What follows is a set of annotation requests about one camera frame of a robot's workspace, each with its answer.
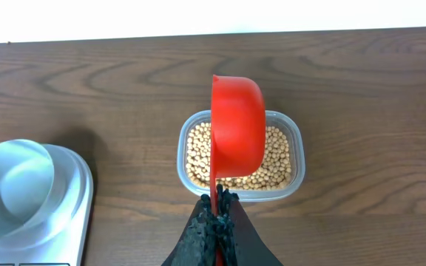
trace weighing scale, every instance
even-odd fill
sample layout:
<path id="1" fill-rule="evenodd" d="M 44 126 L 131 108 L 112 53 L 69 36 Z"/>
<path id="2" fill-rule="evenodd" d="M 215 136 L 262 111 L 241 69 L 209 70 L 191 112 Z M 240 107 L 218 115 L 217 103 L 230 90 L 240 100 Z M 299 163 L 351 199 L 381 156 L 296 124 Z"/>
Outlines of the weighing scale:
<path id="1" fill-rule="evenodd" d="M 93 196 L 87 163 L 74 151 L 44 144 L 66 190 L 44 222 L 0 238 L 0 266 L 80 266 Z"/>

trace red plastic tool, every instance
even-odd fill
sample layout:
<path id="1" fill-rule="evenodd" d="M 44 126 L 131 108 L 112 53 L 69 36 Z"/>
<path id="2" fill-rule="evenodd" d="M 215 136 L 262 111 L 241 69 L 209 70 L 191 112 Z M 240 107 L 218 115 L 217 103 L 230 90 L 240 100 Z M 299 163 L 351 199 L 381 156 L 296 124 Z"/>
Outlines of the red plastic tool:
<path id="1" fill-rule="evenodd" d="M 259 86 L 248 78 L 213 76 L 210 195 L 217 215 L 216 179 L 255 172 L 264 157 L 266 109 Z M 217 250 L 217 265 L 222 259 Z"/>

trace tray of beans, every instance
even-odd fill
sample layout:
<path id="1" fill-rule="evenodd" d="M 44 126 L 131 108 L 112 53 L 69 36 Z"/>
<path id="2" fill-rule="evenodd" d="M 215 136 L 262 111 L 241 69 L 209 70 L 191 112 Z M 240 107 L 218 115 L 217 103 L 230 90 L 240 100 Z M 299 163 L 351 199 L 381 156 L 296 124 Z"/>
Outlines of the tray of beans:
<path id="1" fill-rule="evenodd" d="M 209 194 L 211 112 L 192 115 L 180 132 L 177 171 L 194 194 Z M 297 125 L 288 116 L 266 111 L 266 146 L 261 166 L 247 177 L 217 179 L 244 202 L 278 200 L 294 193 L 305 176 L 305 156 Z"/>

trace bowl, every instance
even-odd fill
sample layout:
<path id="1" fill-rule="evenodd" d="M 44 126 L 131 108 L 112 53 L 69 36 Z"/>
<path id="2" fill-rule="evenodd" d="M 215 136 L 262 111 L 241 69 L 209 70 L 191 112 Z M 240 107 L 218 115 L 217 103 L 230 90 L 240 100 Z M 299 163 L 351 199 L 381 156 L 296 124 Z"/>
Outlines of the bowl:
<path id="1" fill-rule="evenodd" d="M 195 185 L 186 173 L 186 144 L 189 132 L 200 123 L 209 123 L 211 121 L 211 111 L 201 111 L 192 115 L 182 126 L 177 149 L 177 172 L 180 181 L 193 194 L 198 196 L 202 194 L 209 195 L 209 188 L 203 188 Z M 291 158 L 293 171 L 291 173 L 291 181 L 281 189 L 271 191 L 251 191 L 251 190 L 231 190 L 237 193 L 242 202 L 263 202 L 270 200 L 280 200 L 294 193 L 302 184 L 305 176 L 305 155 L 303 152 L 302 137 L 297 125 L 288 116 L 275 111 L 266 110 L 266 125 L 277 127 L 286 137 L 289 144 L 288 150 Z"/>

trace wood grain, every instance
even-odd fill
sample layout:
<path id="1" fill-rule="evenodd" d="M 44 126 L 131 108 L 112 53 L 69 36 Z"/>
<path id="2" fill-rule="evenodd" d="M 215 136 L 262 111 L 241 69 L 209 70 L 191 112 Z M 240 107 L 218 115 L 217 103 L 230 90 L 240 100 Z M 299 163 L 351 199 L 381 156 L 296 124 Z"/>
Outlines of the wood grain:
<path id="1" fill-rule="evenodd" d="M 426 28 L 0 44 L 0 141 L 95 172 L 87 265 L 173 249 L 197 200 L 178 135 L 212 74 L 254 79 L 302 132 L 302 187 L 244 205 L 284 265 L 426 265 Z"/>

